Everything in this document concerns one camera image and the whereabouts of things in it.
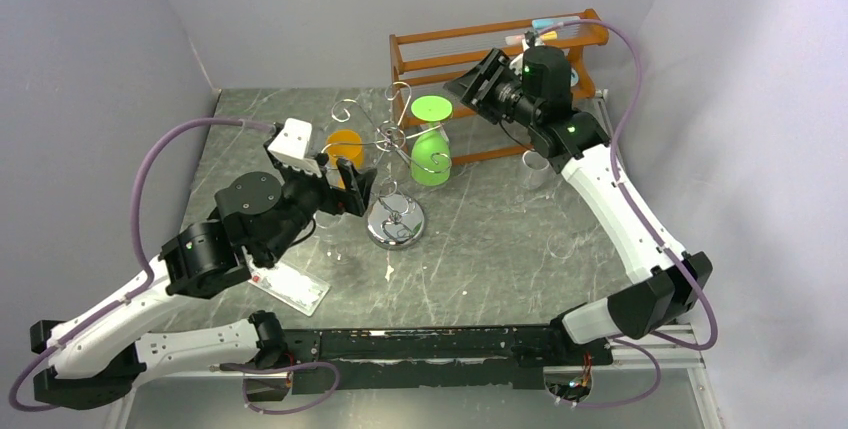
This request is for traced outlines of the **clear wine glass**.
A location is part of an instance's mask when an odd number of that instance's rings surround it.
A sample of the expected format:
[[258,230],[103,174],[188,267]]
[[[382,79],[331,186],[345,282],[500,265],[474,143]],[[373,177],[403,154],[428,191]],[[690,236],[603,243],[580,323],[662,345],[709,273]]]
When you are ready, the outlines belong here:
[[550,172],[549,161],[535,151],[525,151],[518,169],[519,186],[528,191],[539,189],[545,184]]
[[347,266],[353,261],[348,248],[349,214],[331,215],[319,211],[314,217],[318,228],[320,246],[326,257],[334,264]]

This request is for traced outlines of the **green plastic wine glass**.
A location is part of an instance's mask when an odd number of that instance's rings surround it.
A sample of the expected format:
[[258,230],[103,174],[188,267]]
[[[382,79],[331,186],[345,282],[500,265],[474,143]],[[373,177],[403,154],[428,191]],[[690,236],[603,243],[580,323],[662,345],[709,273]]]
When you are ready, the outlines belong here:
[[412,103],[411,111],[425,122],[425,128],[414,138],[410,175],[423,186],[444,184],[450,177],[452,159],[441,123],[452,115],[452,103],[442,96],[426,95]]

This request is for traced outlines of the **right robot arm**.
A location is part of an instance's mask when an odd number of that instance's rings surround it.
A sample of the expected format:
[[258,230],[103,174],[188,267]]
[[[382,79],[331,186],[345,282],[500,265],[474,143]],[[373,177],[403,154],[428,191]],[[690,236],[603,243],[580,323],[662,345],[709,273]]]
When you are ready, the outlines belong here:
[[576,362],[588,343],[623,335],[640,339],[693,309],[712,273],[703,252],[691,253],[670,236],[634,189],[607,132],[573,106],[571,64],[560,49],[525,50],[515,68],[491,50],[445,90],[492,124],[526,129],[534,150],[573,187],[598,219],[629,286],[565,312],[549,348],[561,363]]

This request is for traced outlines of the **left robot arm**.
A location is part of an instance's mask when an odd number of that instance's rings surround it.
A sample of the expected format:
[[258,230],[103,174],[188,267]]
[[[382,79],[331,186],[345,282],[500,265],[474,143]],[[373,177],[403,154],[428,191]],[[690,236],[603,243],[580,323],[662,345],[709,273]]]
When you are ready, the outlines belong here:
[[34,398],[49,408],[89,410],[142,384],[183,370],[244,366],[268,370],[292,357],[277,317],[258,310],[221,327],[175,335],[154,327],[169,315],[208,301],[272,268],[310,230],[317,212],[365,213],[377,172],[337,163],[342,183],[324,166],[310,174],[284,165],[249,172],[215,195],[215,209],[166,242],[142,272],[109,300],[75,319],[41,321],[32,350],[46,367],[33,379]]

